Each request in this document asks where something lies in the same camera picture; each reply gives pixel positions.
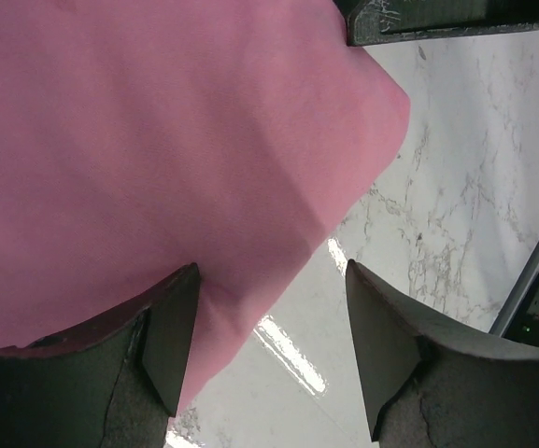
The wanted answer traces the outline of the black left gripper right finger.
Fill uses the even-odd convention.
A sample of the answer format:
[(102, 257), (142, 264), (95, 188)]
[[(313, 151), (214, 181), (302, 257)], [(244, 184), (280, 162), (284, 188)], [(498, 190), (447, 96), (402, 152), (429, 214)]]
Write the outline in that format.
[(356, 261), (348, 315), (371, 439), (382, 447), (539, 447), (539, 318), (505, 337), (408, 297)]

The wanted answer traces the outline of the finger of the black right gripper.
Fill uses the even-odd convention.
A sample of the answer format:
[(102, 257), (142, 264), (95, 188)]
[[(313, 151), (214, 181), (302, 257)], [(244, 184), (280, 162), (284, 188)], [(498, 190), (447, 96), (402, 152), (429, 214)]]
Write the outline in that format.
[(539, 0), (340, 0), (347, 45), (539, 30)]

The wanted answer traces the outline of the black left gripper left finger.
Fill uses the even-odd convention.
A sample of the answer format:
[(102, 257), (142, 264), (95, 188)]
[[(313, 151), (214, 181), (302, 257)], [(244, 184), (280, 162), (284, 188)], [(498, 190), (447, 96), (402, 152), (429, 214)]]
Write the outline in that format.
[(163, 446), (200, 285), (189, 264), (79, 325), (0, 348), (0, 447)]

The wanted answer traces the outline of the pink t shirt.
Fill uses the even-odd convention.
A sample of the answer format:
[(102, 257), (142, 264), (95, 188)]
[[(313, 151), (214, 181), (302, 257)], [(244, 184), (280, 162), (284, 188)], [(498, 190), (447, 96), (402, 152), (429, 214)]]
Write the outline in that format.
[(196, 263), (189, 404), (404, 141), (344, 31), (330, 1), (0, 1), (0, 347)]

